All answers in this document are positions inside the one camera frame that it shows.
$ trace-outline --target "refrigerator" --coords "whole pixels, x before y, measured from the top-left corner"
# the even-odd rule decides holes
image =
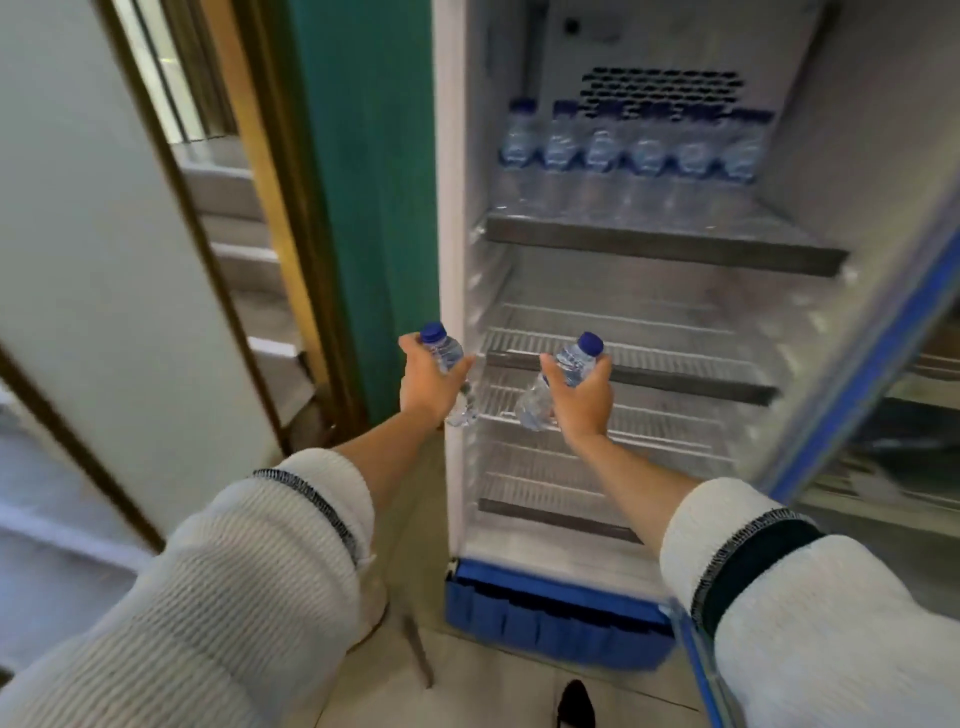
[[[939,0],[434,0],[447,331],[479,421],[447,427],[446,615],[479,639],[607,667],[688,652],[735,704],[653,555],[566,448],[514,416],[584,330],[612,357],[610,436],[784,503],[853,433],[960,274],[960,6]],[[516,97],[772,117],[750,183],[504,170]]]

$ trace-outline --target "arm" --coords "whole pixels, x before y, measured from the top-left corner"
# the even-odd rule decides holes
[[[609,362],[572,390],[552,357],[542,364],[566,441],[659,553],[748,724],[956,724],[960,623],[921,608],[861,544],[746,483],[697,485],[610,442]]]
[[[400,414],[226,488],[96,625],[0,692],[0,725],[276,725],[318,688],[354,639],[373,507],[469,368],[442,376],[415,340],[401,345]]]

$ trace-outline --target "white sweater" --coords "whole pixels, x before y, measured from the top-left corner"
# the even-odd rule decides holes
[[[95,627],[0,692],[0,725],[276,725],[319,686],[356,628],[373,509],[334,452],[305,450],[279,468],[302,480],[251,477],[188,519]],[[297,492],[303,481],[321,498]],[[732,583],[718,553],[729,557],[732,536],[777,508],[728,478],[686,498],[660,562],[695,618],[705,574]],[[707,593],[708,612],[723,602]],[[715,650],[754,726],[960,724],[960,625],[921,609],[842,536],[753,579],[715,625]]]

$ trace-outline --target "hand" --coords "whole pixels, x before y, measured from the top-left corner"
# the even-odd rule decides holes
[[[564,373],[551,354],[540,355],[540,366],[550,383],[553,413],[566,443],[578,451],[591,437],[606,437],[607,420],[613,409],[610,357],[598,356],[593,371],[577,387],[566,385]]]
[[[397,343],[407,355],[400,381],[400,412],[423,416],[431,427],[437,427],[453,409],[476,356],[465,356],[443,374],[430,351],[420,343],[419,334],[404,334]]]

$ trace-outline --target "teal wall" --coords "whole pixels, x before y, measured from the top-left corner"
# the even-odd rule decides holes
[[[430,3],[287,0],[340,282],[373,423],[396,338],[440,316]]]

